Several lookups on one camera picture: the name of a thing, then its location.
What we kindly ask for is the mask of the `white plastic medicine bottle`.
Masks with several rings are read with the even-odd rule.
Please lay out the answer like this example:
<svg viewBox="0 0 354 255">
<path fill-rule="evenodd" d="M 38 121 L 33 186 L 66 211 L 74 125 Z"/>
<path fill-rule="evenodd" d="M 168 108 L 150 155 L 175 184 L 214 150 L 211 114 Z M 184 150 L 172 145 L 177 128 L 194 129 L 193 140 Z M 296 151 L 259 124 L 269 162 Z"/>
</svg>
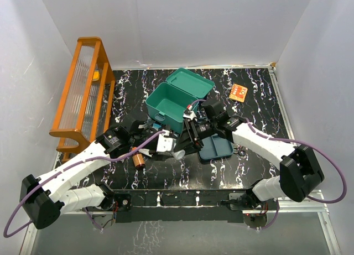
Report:
<svg viewBox="0 0 354 255">
<path fill-rule="evenodd" d="M 185 151 L 184 150 L 180 150 L 180 151 L 177 151 L 177 152 L 172 152 L 171 154 L 176 160 L 180 160 L 181 158 L 183 158 L 185 156 Z"/>
</svg>

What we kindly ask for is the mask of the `amber bottle orange label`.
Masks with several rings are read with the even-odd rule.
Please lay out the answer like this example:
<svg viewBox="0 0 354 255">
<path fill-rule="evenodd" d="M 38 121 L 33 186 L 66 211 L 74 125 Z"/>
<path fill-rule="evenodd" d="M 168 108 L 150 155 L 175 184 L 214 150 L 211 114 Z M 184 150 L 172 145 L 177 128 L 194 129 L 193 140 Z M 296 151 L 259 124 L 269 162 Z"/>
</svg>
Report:
<svg viewBox="0 0 354 255">
<path fill-rule="evenodd" d="M 136 170 L 141 171 L 145 168 L 145 161 L 142 154 L 137 150 L 137 148 L 132 147 L 132 151 L 135 150 L 136 152 L 132 155 L 133 164 Z"/>
</svg>

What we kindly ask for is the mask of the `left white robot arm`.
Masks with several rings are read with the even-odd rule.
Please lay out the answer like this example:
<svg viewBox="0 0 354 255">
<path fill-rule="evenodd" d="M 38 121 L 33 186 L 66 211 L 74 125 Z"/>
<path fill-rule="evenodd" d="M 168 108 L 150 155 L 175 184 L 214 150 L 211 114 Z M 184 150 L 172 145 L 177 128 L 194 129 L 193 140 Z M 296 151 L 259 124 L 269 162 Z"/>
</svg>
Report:
<svg viewBox="0 0 354 255">
<path fill-rule="evenodd" d="M 92 184 L 81 189 L 74 189 L 74 185 L 97 169 L 123 161 L 140 149 L 148 150 L 153 157 L 169 157 L 177 137 L 169 126 L 154 128 L 146 120 L 116 123 L 57 169 L 37 178 L 24 178 L 20 204 L 39 230 L 67 212 L 87 207 L 109 210 L 115 200 L 108 185 Z"/>
</svg>

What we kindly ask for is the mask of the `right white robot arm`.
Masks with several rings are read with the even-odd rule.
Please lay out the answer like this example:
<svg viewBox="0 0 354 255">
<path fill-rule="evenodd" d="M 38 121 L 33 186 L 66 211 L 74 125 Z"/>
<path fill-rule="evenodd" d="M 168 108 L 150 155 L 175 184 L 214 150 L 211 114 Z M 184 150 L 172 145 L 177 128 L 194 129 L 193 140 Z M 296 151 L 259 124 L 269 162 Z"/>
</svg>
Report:
<svg viewBox="0 0 354 255">
<path fill-rule="evenodd" d="M 214 134 L 269 161 L 277 167 L 279 175 L 256 181 L 233 204 L 259 209 L 268 200 L 288 197 L 302 202 L 324 181 L 317 157 L 311 147 L 295 145 L 293 141 L 278 140 L 255 129 L 248 119 L 226 111 L 218 100 L 203 100 L 201 107 L 206 118 L 198 120 L 193 105 L 183 112 L 183 129 L 174 148 L 186 154 L 199 152 L 202 140 Z"/>
</svg>

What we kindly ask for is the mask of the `green medicine box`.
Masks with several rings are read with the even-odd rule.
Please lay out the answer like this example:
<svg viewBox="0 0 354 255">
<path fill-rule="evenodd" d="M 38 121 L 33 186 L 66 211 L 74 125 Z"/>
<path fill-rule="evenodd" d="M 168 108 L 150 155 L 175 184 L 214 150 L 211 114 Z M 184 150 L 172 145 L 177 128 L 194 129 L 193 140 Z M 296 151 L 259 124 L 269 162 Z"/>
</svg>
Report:
<svg viewBox="0 0 354 255">
<path fill-rule="evenodd" d="M 204 99 L 214 82 L 190 70 L 179 68 L 169 75 L 146 99 L 151 119 L 181 133 L 183 113 L 195 100 Z"/>
</svg>

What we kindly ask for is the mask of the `dark blue divided tray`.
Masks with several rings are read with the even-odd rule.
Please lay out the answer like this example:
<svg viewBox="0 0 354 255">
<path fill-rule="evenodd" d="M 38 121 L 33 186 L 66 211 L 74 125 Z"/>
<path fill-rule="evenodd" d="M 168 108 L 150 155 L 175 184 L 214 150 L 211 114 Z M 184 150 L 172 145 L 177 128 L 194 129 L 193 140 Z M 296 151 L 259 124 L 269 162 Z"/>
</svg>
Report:
<svg viewBox="0 0 354 255">
<path fill-rule="evenodd" d="M 229 158 L 233 154 L 232 143 L 217 134 L 203 139 L 202 143 L 203 148 L 198 152 L 199 160 L 202 163 Z"/>
</svg>

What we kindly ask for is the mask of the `small scissors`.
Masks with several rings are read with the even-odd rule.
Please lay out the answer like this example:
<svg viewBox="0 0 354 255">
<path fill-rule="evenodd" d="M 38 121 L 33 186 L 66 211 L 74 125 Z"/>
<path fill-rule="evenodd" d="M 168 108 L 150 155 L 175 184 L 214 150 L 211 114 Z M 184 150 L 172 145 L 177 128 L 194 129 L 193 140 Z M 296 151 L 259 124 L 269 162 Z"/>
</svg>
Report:
<svg viewBox="0 0 354 255">
<path fill-rule="evenodd" d="M 233 153 L 240 157 L 244 157 L 246 155 L 246 150 L 241 145 L 238 145 L 233 147 Z"/>
</svg>

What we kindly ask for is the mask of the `orange patterned card packet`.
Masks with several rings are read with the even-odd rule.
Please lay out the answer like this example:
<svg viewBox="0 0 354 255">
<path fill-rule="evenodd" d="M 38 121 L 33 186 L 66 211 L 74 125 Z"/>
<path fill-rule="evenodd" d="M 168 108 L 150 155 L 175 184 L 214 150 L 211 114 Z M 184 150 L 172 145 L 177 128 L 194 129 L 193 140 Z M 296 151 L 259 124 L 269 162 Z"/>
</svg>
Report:
<svg viewBox="0 0 354 255">
<path fill-rule="evenodd" d="M 233 84 L 230 90 L 230 94 L 228 98 L 230 100 L 238 101 L 238 102 L 244 102 L 246 95 L 247 95 L 248 88 L 238 85 L 238 84 Z"/>
</svg>

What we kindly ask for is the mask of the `orange wooden rack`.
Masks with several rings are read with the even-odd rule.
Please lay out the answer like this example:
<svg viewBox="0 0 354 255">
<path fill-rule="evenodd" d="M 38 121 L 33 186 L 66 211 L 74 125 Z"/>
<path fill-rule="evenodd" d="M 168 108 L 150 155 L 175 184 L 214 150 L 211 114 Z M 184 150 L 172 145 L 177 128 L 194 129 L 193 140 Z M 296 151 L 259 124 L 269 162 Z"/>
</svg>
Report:
<svg viewBox="0 0 354 255">
<path fill-rule="evenodd" d="M 100 79 L 92 81 L 95 70 Z M 80 37 L 49 134 L 62 162 L 86 149 L 110 123 L 116 79 L 99 37 Z"/>
</svg>

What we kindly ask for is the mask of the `yellow item on rack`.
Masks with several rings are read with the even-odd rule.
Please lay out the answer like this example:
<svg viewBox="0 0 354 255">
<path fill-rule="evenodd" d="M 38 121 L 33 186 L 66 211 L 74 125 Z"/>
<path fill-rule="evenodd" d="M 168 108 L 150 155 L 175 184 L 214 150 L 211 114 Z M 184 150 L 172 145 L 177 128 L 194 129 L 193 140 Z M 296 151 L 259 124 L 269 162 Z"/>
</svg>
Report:
<svg viewBox="0 0 354 255">
<path fill-rule="evenodd" d="M 96 82 L 100 79 L 100 72 L 98 70 L 95 70 L 93 73 L 92 81 Z"/>
</svg>

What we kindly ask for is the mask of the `black front mounting rail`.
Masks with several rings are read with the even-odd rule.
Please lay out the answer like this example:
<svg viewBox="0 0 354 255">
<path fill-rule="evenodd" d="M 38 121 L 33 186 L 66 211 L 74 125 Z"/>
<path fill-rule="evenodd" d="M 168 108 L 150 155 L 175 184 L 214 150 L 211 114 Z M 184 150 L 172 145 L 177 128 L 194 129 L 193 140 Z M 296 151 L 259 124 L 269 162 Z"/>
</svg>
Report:
<svg viewBox="0 0 354 255">
<path fill-rule="evenodd" d="M 244 215 L 276 210 L 274 200 L 261 203 L 246 189 L 118 189 L 116 221 L 227 221 L 242 223 Z"/>
</svg>

